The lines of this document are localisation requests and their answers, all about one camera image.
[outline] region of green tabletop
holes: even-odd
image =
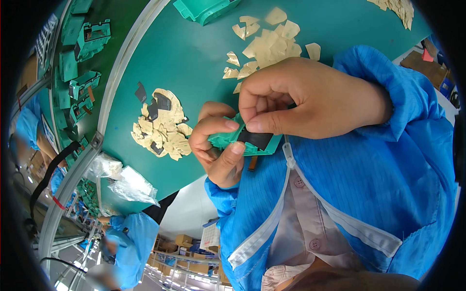
[[[394,12],[382,11],[366,0],[245,0],[204,27],[183,19],[172,3],[151,24],[123,74],[103,142],[105,152],[132,166],[158,189],[159,200],[198,179],[204,170],[193,154],[178,162],[168,155],[157,158],[131,138],[133,122],[137,122],[142,107],[134,96],[137,83],[142,82],[148,95],[156,88],[172,91],[191,127],[208,100],[237,109],[238,94],[232,92],[238,81],[222,76],[226,66],[233,66],[226,62],[229,51],[236,53],[240,64],[250,61],[241,52],[254,38],[243,41],[232,30],[240,16],[260,18],[261,28],[274,29],[276,25],[263,19],[272,8],[280,7],[301,28],[295,39],[303,50],[302,57],[308,57],[304,46],[317,42],[322,47],[321,62],[328,65],[335,53],[357,44],[373,46],[393,60],[430,34],[419,12],[415,11],[412,30],[405,30]],[[119,201],[104,183],[102,201],[121,212],[147,206]]]

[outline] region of blue striped jacket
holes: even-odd
[[[222,265],[236,290],[260,290],[290,168],[368,270],[420,278],[442,250],[457,185],[453,127],[432,84],[368,46],[335,55],[333,67],[384,86],[393,115],[384,125],[338,137],[290,136],[273,155],[261,156],[255,171],[243,169],[241,181],[230,189],[206,179],[220,217]]]

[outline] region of worker in blue uniform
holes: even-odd
[[[57,153],[45,136],[41,115],[42,110],[38,95],[34,96],[21,108],[16,122],[16,130],[11,134],[9,142],[10,151],[17,164],[25,164],[25,159],[27,159],[27,153],[30,148],[40,151],[46,168],[57,156]],[[66,167],[67,163],[63,160],[58,166]],[[55,169],[50,179],[52,195],[55,195],[62,180],[63,173],[59,168]]]
[[[178,192],[160,201],[160,207],[151,205],[139,213],[127,216],[99,217],[102,223],[109,223],[101,239],[102,252],[115,257],[115,266],[121,268],[124,277],[120,289],[133,288],[143,275],[144,267],[151,254],[158,229],[168,206]]]
[[[368,46],[333,68],[289,58],[245,79],[248,131],[283,134],[253,171],[239,124],[208,102],[189,138],[218,209],[220,257],[243,290],[415,290],[454,218],[453,126],[422,74]]]

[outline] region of shirt button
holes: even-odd
[[[313,239],[309,243],[309,247],[312,248],[313,250],[318,250],[320,249],[320,242],[318,239]]]
[[[298,188],[304,187],[304,182],[302,181],[302,179],[300,177],[297,177],[295,179],[295,186],[298,187]]]

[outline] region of pile of paper pieces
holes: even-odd
[[[241,16],[240,22],[245,22],[244,27],[238,24],[233,26],[233,31],[242,40],[256,33],[260,25],[257,24],[258,18],[252,16]],[[226,67],[223,71],[223,79],[237,78],[238,80],[248,77],[258,69],[276,64],[289,57],[300,57],[301,47],[296,43],[295,36],[298,35],[300,28],[296,23],[287,20],[287,14],[279,8],[274,8],[265,18],[270,25],[278,26],[274,30],[262,29],[261,36],[255,36],[254,40],[246,47],[243,54],[249,59],[255,58],[255,61],[247,62],[240,71]],[[317,43],[306,45],[310,59],[318,61],[320,59],[321,47]],[[238,57],[234,52],[226,54],[227,62],[241,67]],[[239,93],[241,82],[236,85],[233,94]]]
[[[157,100],[155,93],[160,93],[170,99],[170,110],[159,110],[158,118],[151,120],[144,103],[142,116],[138,117],[137,123],[133,124],[131,136],[141,146],[148,149],[157,157],[169,154],[173,160],[178,160],[182,155],[189,155],[191,148],[186,136],[190,135],[192,128],[183,123],[187,120],[183,107],[178,98],[168,90],[156,89],[152,97]]]
[[[409,0],[367,0],[380,9],[387,11],[387,8],[394,11],[403,22],[404,28],[411,30],[412,18],[414,17],[414,7]]]

